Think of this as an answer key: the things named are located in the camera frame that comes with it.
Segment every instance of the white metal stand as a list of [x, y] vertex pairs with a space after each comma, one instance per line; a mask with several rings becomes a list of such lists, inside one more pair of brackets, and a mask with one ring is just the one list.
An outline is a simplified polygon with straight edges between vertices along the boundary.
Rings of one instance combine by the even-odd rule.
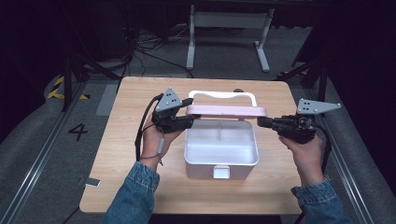
[[260, 41], [255, 41], [257, 54], [259, 55], [260, 63], [263, 72], [269, 72], [270, 67], [265, 58], [263, 46], [268, 30], [271, 25], [271, 20], [274, 15], [274, 10], [269, 9], [268, 13], [230, 13], [230, 12], [195, 12], [194, 5], [191, 6], [190, 14], [190, 43], [189, 51], [187, 53], [188, 69], [194, 67], [194, 53], [195, 53], [195, 27], [227, 27], [227, 28], [250, 28], [262, 29], [262, 38]]

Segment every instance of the denim sleeve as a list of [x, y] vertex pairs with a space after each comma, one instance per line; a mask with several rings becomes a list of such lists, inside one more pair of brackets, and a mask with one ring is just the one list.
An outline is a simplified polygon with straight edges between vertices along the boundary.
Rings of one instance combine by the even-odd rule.
[[305, 212], [306, 224], [352, 223], [344, 212], [341, 199], [335, 194], [327, 179], [316, 185], [295, 187], [291, 192]]
[[102, 223], [149, 223], [160, 176], [140, 162], [125, 177]]

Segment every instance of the number 4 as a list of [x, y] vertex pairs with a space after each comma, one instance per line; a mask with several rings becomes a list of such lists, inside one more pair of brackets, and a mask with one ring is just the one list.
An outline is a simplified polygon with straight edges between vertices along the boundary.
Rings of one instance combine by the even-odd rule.
[[69, 133], [78, 133], [77, 140], [76, 140], [77, 142], [79, 141], [79, 138], [81, 137], [82, 133], [88, 132], [88, 131], [84, 131], [84, 127], [85, 127], [85, 124], [80, 123], [77, 127], [73, 128], [69, 131]]

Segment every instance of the floor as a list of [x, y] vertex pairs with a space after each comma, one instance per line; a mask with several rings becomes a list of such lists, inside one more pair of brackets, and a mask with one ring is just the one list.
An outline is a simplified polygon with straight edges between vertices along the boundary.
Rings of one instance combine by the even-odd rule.
[[[258, 36], [257, 31], [238, 32], [231, 35], [228, 30], [203, 30], [198, 34], [195, 65], [191, 71], [195, 78], [272, 80], [280, 72], [292, 69], [291, 62], [310, 29], [281, 27], [270, 30], [264, 45], [270, 73], [262, 72], [252, 47]], [[147, 51], [147, 54], [181, 66], [136, 52], [124, 75], [190, 78], [190, 74], [182, 68], [187, 54], [187, 36], [179, 37], [177, 42]], [[102, 65], [118, 62], [108, 60]], [[121, 75], [122, 69], [114, 73]], [[54, 79], [44, 90], [46, 97], [58, 76], [54, 74]], [[315, 98], [318, 85], [305, 90], [300, 85], [301, 79], [293, 77], [287, 81], [296, 102], [300, 98]], [[69, 111], [62, 113], [63, 100], [49, 98], [3, 142], [0, 146], [0, 214], [9, 218], [9, 222], [5, 223], [98, 223], [101, 220], [103, 214], [84, 214], [78, 210], [84, 190], [78, 181], [90, 174], [117, 85], [118, 81], [101, 74], [91, 74], [86, 84], [74, 82], [75, 95], [89, 95], [89, 99], [76, 100]], [[326, 101], [342, 103], [330, 80]], [[334, 140], [334, 153], [326, 175], [332, 179], [346, 212], [354, 223], [392, 223], [396, 220], [395, 198], [376, 170], [348, 116], [347, 108], [329, 113], [323, 121]], [[80, 130], [82, 125], [83, 131], [88, 132], [78, 139], [78, 134], [70, 131], [75, 128]], [[23, 185], [26, 180], [32, 181], [30, 185]], [[186, 219], [181, 218], [189, 218], [189, 223], [193, 223], [192, 220], [196, 221], [194, 223], [242, 223], [245, 220], [249, 223], [287, 224], [293, 223], [297, 216], [154, 216], [150, 223], [186, 223]]]

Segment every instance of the person's left hand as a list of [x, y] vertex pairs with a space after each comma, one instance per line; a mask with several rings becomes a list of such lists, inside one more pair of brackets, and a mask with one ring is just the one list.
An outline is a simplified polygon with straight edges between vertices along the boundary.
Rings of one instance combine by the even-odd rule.
[[[163, 135], [163, 133], [158, 130], [151, 121], [151, 115], [148, 116], [143, 130], [145, 131], [143, 132], [143, 151], [140, 162], [156, 171], [158, 162], [163, 156], [165, 156], [165, 154], [168, 152], [169, 147], [171, 146], [171, 143], [182, 133], [182, 131], [166, 133]], [[157, 150], [160, 146], [160, 141], [162, 138], [164, 138], [165, 140], [162, 153], [159, 156], [151, 159], [142, 159], [150, 158], [157, 155]]]

